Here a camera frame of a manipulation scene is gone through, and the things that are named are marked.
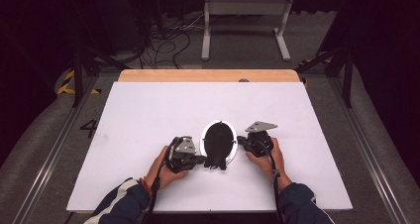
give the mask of hand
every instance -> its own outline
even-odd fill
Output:
[[[280,147],[278,146],[278,140],[277,138],[271,138],[271,140],[273,144],[271,155],[274,159],[275,166],[280,172],[280,177],[277,178],[278,190],[282,191],[291,184],[291,180],[284,170],[284,159]],[[269,156],[256,158],[252,153],[247,152],[247,157],[252,163],[260,167],[262,173],[265,174],[265,176],[268,177],[268,179],[272,180],[272,167],[271,161],[269,160]]]
[[[163,149],[160,152],[160,155],[155,159],[154,163],[151,166],[151,169],[149,169],[148,175],[145,176],[145,182],[148,184],[149,187],[152,187],[152,184],[154,183],[155,177],[158,173],[158,167],[160,166],[161,160],[164,157],[164,154],[166,153],[167,146],[163,147]],[[167,168],[166,165],[163,165],[160,171],[160,187],[159,188],[165,188],[168,185],[170,185],[173,181],[185,178],[188,175],[188,170],[181,171],[179,173],[172,172],[169,168]]]

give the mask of metal rail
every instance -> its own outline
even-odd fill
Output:
[[[358,122],[358,119],[356,118],[353,110],[348,108],[346,102],[343,100],[341,95],[343,92],[340,82],[337,78],[328,78],[328,81],[333,88],[335,95],[340,101],[343,111],[349,120],[353,131],[355,132],[355,135],[358,139],[359,151],[365,160],[367,169],[370,172],[370,176],[382,198],[383,203],[385,204],[386,210],[388,211],[392,222],[398,224],[410,223],[407,217],[404,215],[400,205],[398,204],[398,201],[396,200],[395,195],[393,194],[392,189],[389,186],[389,183],[382,169],[380,168],[380,165],[377,162],[373,151],[370,148],[370,144],[368,143],[368,140],[361,128],[361,125]]]
[[[83,87],[83,93],[89,94],[95,82],[96,77],[88,77],[87,82]],[[31,190],[28,192],[28,195],[22,203],[18,213],[16,214],[15,219],[13,219],[13,224],[27,223],[29,218],[31,217],[38,200],[43,194],[43,191],[46,188],[51,175],[53,174],[53,170],[59,160],[59,157],[61,156],[62,150],[67,141],[67,137],[73,127],[74,121],[80,113],[87,97],[87,95],[83,96],[78,106],[76,106],[75,108],[71,108],[71,111],[64,122],[64,126],[62,127],[57,139],[55,140],[55,143],[52,146],[52,149],[50,150],[46,161],[44,162],[42,168],[40,169],[37,175],[37,178],[32,184]]]

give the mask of handheld controller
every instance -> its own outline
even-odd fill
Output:
[[[165,156],[166,166],[175,173],[191,170],[195,165],[201,165],[206,161],[206,157],[195,156],[195,153],[196,149],[191,137],[175,137]]]
[[[263,157],[268,155],[273,148],[271,137],[266,130],[276,128],[277,125],[255,122],[246,132],[248,137],[238,136],[238,143],[244,146],[245,151],[251,152],[255,157]]]

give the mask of sleeve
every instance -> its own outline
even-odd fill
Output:
[[[279,195],[278,208],[287,224],[334,223],[322,209],[313,202],[315,194],[308,186],[292,183]]]
[[[135,179],[128,178],[110,191],[84,224],[132,224],[150,202],[146,189]]]

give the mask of white paper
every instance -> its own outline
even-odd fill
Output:
[[[191,136],[214,120],[239,136],[256,121],[276,124],[287,174],[307,184],[323,209],[352,203],[300,82],[116,82],[70,196],[67,210],[92,211],[127,177],[147,174],[163,146]],[[248,161],[243,147],[226,170],[196,166],[183,180],[160,190],[156,212],[275,210],[272,184]]]

